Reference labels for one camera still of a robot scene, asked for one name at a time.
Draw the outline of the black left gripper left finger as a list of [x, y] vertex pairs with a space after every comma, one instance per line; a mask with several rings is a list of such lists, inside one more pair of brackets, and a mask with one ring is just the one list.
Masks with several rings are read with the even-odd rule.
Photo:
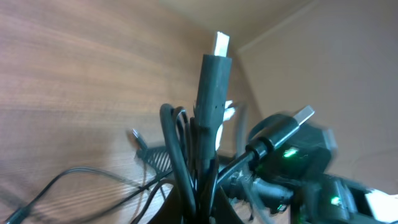
[[179, 192], [174, 187], [166, 198], [159, 211], [151, 218], [148, 224], [182, 224], [183, 210]]

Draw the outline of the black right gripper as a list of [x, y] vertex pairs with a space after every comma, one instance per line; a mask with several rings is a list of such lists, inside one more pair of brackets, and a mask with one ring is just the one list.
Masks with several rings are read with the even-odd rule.
[[263, 179], [266, 172], [272, 170], [273, 162], [272, 156], [244, 162], [227, 178], [219, 179], [217, 187], [221, 187], [230, 199], [243, 200], [261, 210], [268, 208], [271, 214], [284, 212], [291, 204], [294, 191]]

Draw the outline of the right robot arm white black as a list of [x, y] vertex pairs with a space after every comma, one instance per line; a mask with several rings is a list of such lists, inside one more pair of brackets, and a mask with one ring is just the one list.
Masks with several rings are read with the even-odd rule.
[[163, 127], [175, 182], [152, 223], [240, 223], [232, 198], [272, 213], [290, 208], [292, 223], [396, 223], [397, 204], [383, 192], [328, 175], [331, 137], [308, 123], [276, 116], [260, 122], [245, 152], [223, 169], [215, 125], [191, 128], [186, 140]]

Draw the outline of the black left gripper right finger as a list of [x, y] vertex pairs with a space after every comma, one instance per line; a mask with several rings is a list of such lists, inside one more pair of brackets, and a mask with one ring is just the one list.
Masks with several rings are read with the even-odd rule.
[[229, 203], [229, 199], [221, 187], [215, 192], [213, 217], [216, 224], [244, 224]]

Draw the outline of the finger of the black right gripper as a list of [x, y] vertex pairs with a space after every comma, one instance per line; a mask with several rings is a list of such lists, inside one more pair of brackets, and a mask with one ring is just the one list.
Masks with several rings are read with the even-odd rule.
[[138, 149], [136, 157], [144, 164], [154, 169], [156, 174], [162, 174], [172, 170], [170, 157], [165, 146]]

